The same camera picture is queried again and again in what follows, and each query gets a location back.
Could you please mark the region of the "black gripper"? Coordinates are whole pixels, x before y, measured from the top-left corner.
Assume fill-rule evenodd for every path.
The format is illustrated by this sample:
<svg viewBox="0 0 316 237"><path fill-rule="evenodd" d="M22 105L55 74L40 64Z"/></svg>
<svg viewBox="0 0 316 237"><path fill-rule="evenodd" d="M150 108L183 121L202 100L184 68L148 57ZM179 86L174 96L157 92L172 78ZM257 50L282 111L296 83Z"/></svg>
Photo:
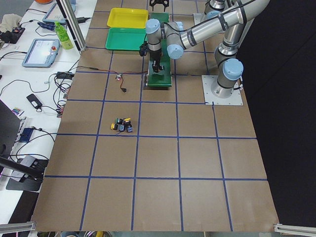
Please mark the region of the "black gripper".
<svg viewBox="0 0 316 237"><path fill-rule="evenodd" d="M158 68L160 69L160 71L164 70L164 66L160 65L161 50L150 50L150 60L152 61L152 69L154 73L158 73Z"/></svg>
<svg viewBox="0 0 316 237"><path fill-rule="evenodd" d="M166 0L152 0L149 1L149 6L152 8L152 11L154 10L154 7L156 4L162 4L164 9L163 11L166 12L166 9L169 7L169 1Z"/></svg>

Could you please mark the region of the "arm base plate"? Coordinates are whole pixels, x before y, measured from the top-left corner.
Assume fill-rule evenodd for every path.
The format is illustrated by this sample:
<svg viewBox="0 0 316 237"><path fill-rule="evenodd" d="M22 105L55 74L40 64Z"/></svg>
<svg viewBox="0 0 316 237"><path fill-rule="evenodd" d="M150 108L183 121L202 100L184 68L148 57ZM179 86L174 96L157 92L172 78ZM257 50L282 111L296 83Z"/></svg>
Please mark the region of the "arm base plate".
<svg viewBox="0 0 316 237"><path fill-rule="evenodd" d="M194 25L197 25L197 24L203 22L205 20L206 16L204 13L194 13L193 18L194 18Z"/></svg>
<svg viewBox="0 0 316 237"><path fill-rule="evenodd" d="M206 105L242 106L241 90L236 82L230 89L217 83L217 75L202 75L204 100Z"/></svg>

